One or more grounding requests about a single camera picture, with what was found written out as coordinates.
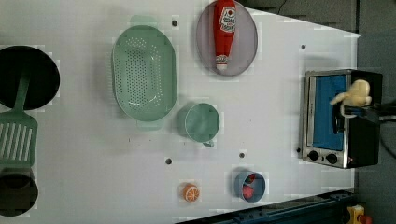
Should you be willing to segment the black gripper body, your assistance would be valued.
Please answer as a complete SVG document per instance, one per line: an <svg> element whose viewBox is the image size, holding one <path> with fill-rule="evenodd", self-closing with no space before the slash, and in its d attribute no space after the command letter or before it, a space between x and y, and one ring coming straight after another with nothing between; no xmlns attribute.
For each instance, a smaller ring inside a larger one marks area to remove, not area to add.
<svg viewBox="0 0 396 224"><path fill-rule="evenodd" d="M394 122L396 120L395 104L376 104L363 107L345 105L344 113L346 116L370 122Z"/></svg>

